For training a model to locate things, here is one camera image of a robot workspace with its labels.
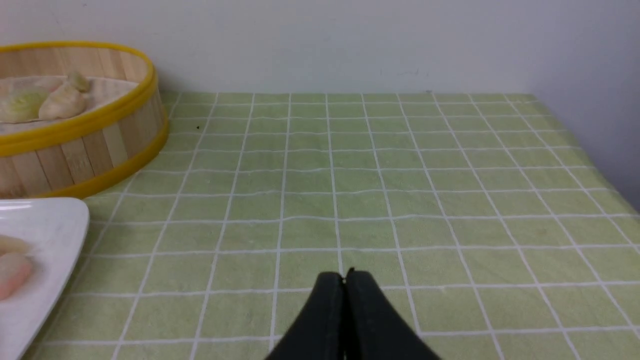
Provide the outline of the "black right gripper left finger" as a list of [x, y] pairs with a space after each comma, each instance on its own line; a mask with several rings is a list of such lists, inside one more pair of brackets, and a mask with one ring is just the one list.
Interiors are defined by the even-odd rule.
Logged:
[[270, 351], [268, 360], [342, 360], [343, 278], [336, 272], [318, 274], [295, 321]]

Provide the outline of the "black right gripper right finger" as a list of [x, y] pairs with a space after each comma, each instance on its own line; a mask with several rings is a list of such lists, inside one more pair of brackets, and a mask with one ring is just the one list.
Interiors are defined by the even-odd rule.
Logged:
[[391, 305], [368, 271], [350, 268], [344, 278], [346, 360], [439, 360]]

